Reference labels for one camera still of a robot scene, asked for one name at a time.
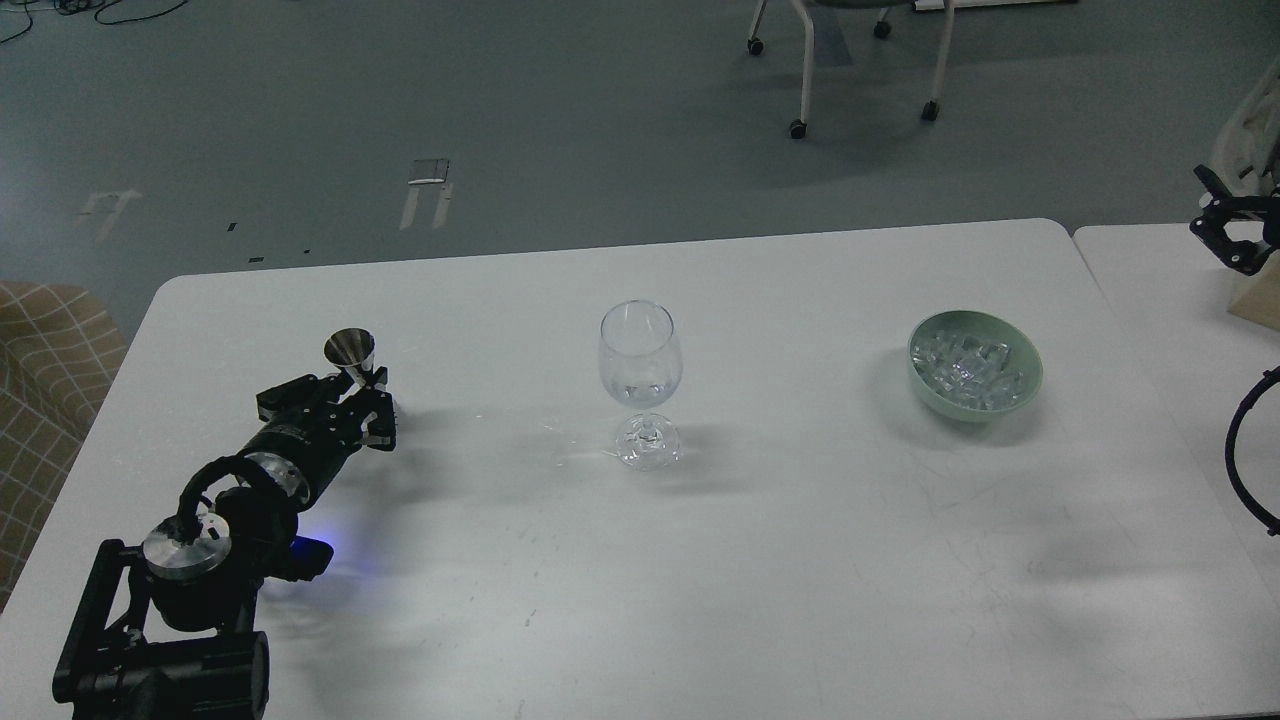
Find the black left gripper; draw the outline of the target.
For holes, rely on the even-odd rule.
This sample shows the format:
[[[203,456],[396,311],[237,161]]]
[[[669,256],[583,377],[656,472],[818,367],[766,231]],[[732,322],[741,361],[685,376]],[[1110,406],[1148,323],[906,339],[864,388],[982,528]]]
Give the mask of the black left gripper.
[[[306,374],[255,396],[265,425],[239,451],[280,487],[293,509],[310,510],[348,459],[365,446],[390,452],[397,446],[396,401],[389,369],[378,368],[351,389],[346,374]]]

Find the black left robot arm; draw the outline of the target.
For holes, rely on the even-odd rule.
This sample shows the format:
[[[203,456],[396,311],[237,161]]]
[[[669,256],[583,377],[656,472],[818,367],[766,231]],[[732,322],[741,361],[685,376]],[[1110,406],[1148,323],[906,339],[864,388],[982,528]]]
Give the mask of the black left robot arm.
[[[333,547],[298,533],[361,448],[396,447],[388,370],[367,361],[257,395],[262,423],[200,468],[143,541],[95,555],[55,666],[54,700],[76,719],[261,719],[270,650],[255,629],[268,579],[308,582]]]

